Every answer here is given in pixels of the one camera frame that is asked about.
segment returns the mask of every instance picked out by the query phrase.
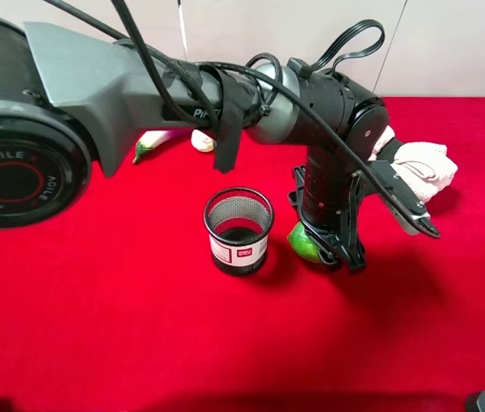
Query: red label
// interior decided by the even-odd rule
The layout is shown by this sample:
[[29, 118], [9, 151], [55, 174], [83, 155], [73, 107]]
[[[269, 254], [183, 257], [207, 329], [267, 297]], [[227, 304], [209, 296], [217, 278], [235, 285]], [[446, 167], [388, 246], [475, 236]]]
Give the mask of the red label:
[[251, 256], [252, 255], [252, 249], [240, 249], [236, 251], [236, 256], [239, 258], [245, 258], [246, 256]]

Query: metal mesh cup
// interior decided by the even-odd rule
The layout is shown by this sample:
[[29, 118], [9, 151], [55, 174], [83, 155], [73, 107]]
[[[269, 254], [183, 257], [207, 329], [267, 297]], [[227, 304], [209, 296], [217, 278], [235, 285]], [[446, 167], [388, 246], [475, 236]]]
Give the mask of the metal mesh cup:
[[225, 273], [247, 276], [264, 263], [274, 212], [258, 191], [233, 187], [216, 193], [204, 209], [212, 258]]

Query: red tabletop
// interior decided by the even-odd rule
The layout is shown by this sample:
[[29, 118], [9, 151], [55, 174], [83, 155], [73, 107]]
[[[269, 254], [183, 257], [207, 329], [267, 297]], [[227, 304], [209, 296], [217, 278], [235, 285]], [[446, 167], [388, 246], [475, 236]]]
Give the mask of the red tabletop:
[[[358, 276], [304, 264], [286, 235], [300, 147], [244, 138], [236, 169], [180, 139], [112, 179], [95, 164], [60, 216], [0, 232], [0, 412], [461, 411], [485, 390], [485, 99], [388, 99], [403, 141], [459, 166], [410, 237], [365, 200]], [[203, 207], [246, 185], [273, 203], [270, 252], [212, 264]]]

